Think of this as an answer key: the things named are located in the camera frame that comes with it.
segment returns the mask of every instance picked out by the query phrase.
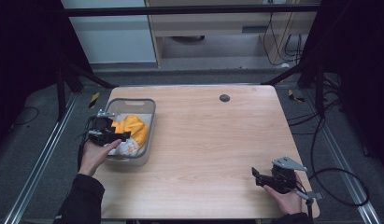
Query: black pole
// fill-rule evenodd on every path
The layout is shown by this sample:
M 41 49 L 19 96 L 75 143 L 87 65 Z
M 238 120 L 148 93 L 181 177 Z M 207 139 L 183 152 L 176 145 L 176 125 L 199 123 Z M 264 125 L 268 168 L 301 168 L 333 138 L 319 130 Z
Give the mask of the black pole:
M 314 223 L 313 208 L 312 208 L 313 202 L 314 202 L 314 199 L 312 198 L 306 200 L 308 218 L 310 219 L 311 224 Z
M 67 64 L 67 66 L 68 66 L 70 69 L 72 69 L 73 71 L 75 71 L 75 72 L 78 73 L 79 75 L 88 78 L 89 80 L 91 80 L 91 81 L 97 83 L 98 85 L 100 85 L 100 86 L 102 86 L 102 87 L 104 87 L 104 88 L 106 88 L 106 89 L 114 89 L 114 88 L 116 88 L 116 87 L 119 87 L 119 86 L 117 86 L 117 85 L 112 85 L 112 84 L 110 84 L 110 83 L 108 83 L 108 82 L 105 82 L 105 81 L 102 80 L 101 78 L 96 77 L 95 75 L 93 75 L 93 74 L 91 74 L 91 73 L 85 71 L 84 69 L 82 69 L 82 68 L 76 66 L 75 64 L 73 64 L 73 63 L 71 63 L 71 62 L 69 62 L 69 61 L 66 61 L 66 64 Z
M 315 107 L 317 113 L 321 118 L 325 116 L 325 109 L 323 108 L 323 63 L 322 60 L 318 61 L 317 64 L 317 74 L 316 74 L 316 102 Z
M 257 13 L 257 12 L 309 12 L 318 11 L 321 4 L 283 5 L 233 5 L 233 6 L 185 6 L 185 7 L 108 7 L 71 8 L 65 10 L 42 10 L 42 13 L 67 17 L 136 16 L 167 14 L 214 14 L 214 13 Z
M 60 121 L 66 111 L 66 100 L 65 100 L 65 87 L 64 87 L 64 78 L 62 74 L 61 67 L 56 71 L 57 78 L 57 99 L 58 99 L 58 118 L 57 121 Z

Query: white wall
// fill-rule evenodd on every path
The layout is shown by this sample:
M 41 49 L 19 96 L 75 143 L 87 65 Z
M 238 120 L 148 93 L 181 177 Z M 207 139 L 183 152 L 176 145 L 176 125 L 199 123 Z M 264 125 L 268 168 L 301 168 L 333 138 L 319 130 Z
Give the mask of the white wall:
M 144 7 L 144 0 L 62 0 L 65 8 Z M 147 16 L 70 18 L 90 63 L 155 63 Z

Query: black sleeve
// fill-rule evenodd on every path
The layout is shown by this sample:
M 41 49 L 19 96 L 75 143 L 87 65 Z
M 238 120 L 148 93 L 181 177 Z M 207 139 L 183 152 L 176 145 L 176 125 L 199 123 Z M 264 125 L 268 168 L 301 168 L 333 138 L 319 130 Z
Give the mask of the black sleeve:
M 312 223 L 306 213 L 296 213 L 292 215 L 288 214 L 277 220 L 274 220 L 272 224 L 312 224 Z
M 77 175 L 53 224 L 101 223 L 104 192 L 105 189 L 98 180 L 87 175 Z

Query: yellow object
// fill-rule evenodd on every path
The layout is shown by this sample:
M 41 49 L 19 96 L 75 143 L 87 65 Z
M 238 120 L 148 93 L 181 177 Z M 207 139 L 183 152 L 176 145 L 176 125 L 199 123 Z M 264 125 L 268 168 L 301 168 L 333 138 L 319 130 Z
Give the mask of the yellow object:
M 95 106 L 96 101 L 98 100 L 98 97 L 99 97 L 99 92 L 96 92 L 93 94 L 92 99 L 91 99 L 90 104 L 89 104 L 89 108 L 93 108 Z
M 145 145 L 148 138 L 149 127 L 135 115 L 128 115 L 120 122 L 113 121 L 112 127 L 116 128 L 115 133 L 131 132 L 131 137 L 138 143 L 139 148 Z

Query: human hand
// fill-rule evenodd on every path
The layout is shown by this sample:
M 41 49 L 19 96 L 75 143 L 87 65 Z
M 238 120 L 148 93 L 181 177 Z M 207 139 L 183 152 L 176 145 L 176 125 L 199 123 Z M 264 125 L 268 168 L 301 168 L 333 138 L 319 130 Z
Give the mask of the human hand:
M 113 148 L 116 148 L 121 143 L 121 139 L 118 139 L 105 147 L 100 147 L 88 140 L 84 144 L 83 158 L 81 159 L 79 174 L 93 176 L 96 169 L 104 161 L 107 153 Z
M 295 175 L 297 182 L 301 183 L 299 175 L 297 173 L 295 173 Z M 283 215 L 292 215 L 302 212 L 302 198 L 297 195 L 294 190 L 291 190 L 286 194 L 281 194 L 268 185 L 264 185 L 263 188 L 277 201 L 279 210 Z

